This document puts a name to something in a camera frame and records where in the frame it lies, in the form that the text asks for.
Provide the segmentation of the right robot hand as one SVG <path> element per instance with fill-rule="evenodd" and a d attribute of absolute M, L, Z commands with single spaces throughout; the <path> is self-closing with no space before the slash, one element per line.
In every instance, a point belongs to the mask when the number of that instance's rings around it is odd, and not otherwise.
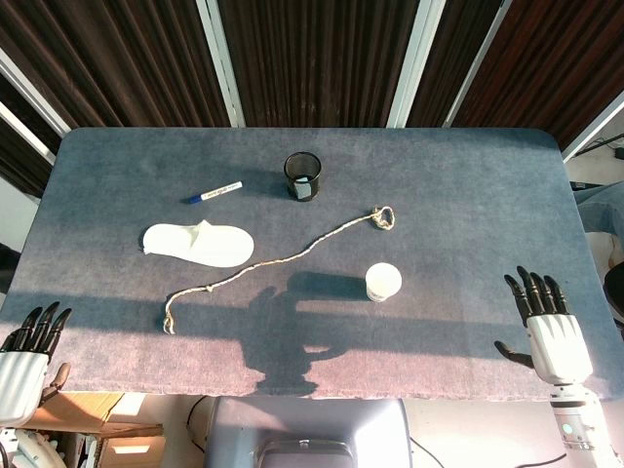
<path fill-rule="evenodd" d="M 554 386 L 582 385 L 593 373 L 587 344 L 566 296 L 557 281 L 529 272 L 519 265 L 521 280 L 506 274 L 526 329 L 530 352 L 519 353 L 500 340 L 494 347 L 507 360 L 532 369 Z"/>

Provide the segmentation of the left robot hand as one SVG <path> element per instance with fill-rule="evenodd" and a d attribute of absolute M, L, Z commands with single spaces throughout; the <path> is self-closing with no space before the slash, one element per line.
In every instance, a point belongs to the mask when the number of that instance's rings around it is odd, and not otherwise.
<path fill-rule="evenodd" d="M 56 301 L 34 308 L 1 345 L 1 425 L 20 427 L 64 386 L 70 365 L 63 363 L 45 382 L 49 364 L 72 310 L 58 312 Z"/>

